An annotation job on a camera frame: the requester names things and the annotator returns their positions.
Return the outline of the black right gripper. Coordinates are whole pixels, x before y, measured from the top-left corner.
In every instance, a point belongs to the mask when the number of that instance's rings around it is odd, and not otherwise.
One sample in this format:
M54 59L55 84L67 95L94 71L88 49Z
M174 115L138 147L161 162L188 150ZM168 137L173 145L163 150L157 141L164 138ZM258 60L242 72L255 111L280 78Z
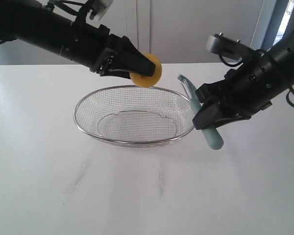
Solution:
M284 91L283 69L283 56L257 55L238 69L230 69L224 80L202 84L196 95L216 128L249 120Z

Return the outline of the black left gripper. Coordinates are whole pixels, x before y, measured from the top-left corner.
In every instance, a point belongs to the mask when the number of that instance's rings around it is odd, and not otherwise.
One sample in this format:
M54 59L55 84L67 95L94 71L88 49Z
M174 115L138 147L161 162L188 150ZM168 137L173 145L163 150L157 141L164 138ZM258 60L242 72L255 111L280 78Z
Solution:
M61 56L86 66L100 76L129 77L130 72L146 75L154 64L141 54L129 38L99 28L72 22L71 33L61 47Z

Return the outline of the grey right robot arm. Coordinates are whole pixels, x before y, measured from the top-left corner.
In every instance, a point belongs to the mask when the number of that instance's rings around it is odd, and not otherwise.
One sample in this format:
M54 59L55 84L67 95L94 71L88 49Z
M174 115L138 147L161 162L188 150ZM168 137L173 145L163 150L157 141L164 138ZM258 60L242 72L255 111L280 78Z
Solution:
M206 48L230 70L223 80L196 90L202 103L193 118L197 130L249 120L285 90L294 95L294 30L268 51L253 50L222 34L210 35Z

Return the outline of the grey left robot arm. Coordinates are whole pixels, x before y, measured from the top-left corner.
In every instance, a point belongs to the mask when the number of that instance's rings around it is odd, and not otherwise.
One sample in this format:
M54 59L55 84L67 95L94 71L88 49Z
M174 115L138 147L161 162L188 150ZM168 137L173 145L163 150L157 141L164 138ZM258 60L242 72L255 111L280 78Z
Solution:
M0 45L16 39L80 65L100 76L130 78L130 73L152 76L156 65L126 37L98 28L86 18L100 19L110 0L0 0Z

